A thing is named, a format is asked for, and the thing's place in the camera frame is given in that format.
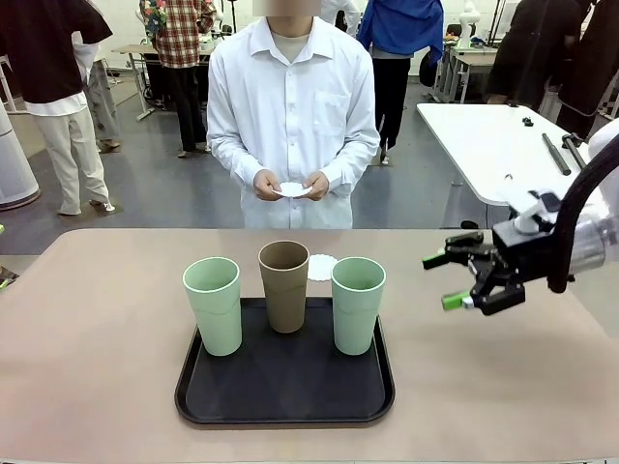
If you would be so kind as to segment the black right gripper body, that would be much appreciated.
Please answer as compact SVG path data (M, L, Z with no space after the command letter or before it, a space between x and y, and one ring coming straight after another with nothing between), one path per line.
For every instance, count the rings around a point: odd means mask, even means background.
M533 234L520 232L514 223L497 223L492 227L492 242L502 260L510 283L525 283L556 274L555 226L547 223Z

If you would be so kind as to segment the person's left hand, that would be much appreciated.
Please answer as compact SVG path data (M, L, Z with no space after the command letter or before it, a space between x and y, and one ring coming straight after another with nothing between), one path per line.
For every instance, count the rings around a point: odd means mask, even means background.
M304 188L309 189L304 197L311 201L320 201L329 192L329 180L322 171L309 175L304 182Z

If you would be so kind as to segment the person's right hand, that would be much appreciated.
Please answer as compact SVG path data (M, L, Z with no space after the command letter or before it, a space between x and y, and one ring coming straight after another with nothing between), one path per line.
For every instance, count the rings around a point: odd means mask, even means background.
M255 174L253 190L256 197L262 201L278 201L282 198L280 182L269 169L261 169Z

